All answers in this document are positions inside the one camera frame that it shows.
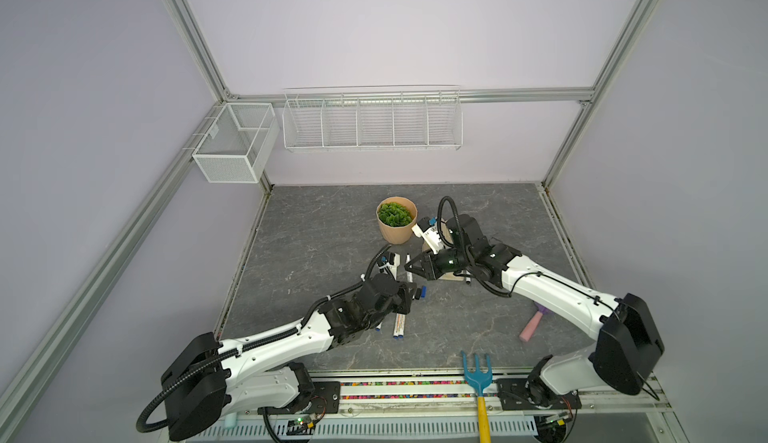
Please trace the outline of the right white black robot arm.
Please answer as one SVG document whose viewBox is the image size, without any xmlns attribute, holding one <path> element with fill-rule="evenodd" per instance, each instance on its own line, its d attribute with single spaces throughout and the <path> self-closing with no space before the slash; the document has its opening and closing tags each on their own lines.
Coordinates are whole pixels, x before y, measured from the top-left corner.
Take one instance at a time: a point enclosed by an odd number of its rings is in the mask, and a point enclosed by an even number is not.
<svg viewBox="0 0 768 443">
<path fill-rule="evenodd" d="M 665 347 L 642 298 L 599 292 L 559 275 L 520 250 L 490 240 L 467 214 L 445 222 L 423 218 L 412 232 L 427 248 L 407 264 L 407 271 L 429 281 L 467 274 L 496 296 L 530 299 L 591 339 L 580 350 L 543 357 L 525 380 L 523 400 L 549 408 L 588 388 L 609 386 L 630 396 L 645 390 Z"/>
</svg>

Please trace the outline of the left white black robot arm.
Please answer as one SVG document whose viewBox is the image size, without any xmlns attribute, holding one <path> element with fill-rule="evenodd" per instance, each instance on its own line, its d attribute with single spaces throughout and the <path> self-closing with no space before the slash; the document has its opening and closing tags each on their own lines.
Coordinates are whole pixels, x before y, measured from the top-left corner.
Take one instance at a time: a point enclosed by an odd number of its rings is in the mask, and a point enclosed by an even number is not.
<svg viewBox="0 0 768 443">
<path fill-rule="evenodd" d="M 335 349 L 374 329 L 389 314 L 408 314 L 422 290 L 387 272 L 315 301 L 300 320 L 262 333 L 193 338 L 162 374 L 161 391 L 139 414 L 140 433 L 166 429 L 174 442 L 246 409 L 297 409 L 313 383 L 300 358 Z"/>
</svg>

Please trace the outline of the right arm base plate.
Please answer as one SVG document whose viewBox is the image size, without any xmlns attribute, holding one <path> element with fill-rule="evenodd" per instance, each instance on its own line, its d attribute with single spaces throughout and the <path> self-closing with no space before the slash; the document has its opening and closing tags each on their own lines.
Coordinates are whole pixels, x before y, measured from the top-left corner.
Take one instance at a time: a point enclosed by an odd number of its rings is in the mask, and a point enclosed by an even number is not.
<svg viewBox="0 0 768 443">
<path fill-rule="evenodd" d="M 505 411 L 513 410 L 580 410 L 582 402 L 575 392 L 556 395 L 538 381 L 529 383 L 526 377 L 500 378 L 497 395 Z"/>
</svg>

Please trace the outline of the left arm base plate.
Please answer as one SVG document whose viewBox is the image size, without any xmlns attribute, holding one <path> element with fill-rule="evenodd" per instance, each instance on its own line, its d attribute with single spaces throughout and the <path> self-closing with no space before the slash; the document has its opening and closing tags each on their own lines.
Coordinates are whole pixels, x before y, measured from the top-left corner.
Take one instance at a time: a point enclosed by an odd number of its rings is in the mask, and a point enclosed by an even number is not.
<svg viewBox="0 0 768 443">
<path fill-rule="evenodd" d="M 282 408 L 270 407 L 270 415 L 337 414 L 341 403 L 340 381 L 315 381 L 313 390 L 300 394 Z"/>
</svg>

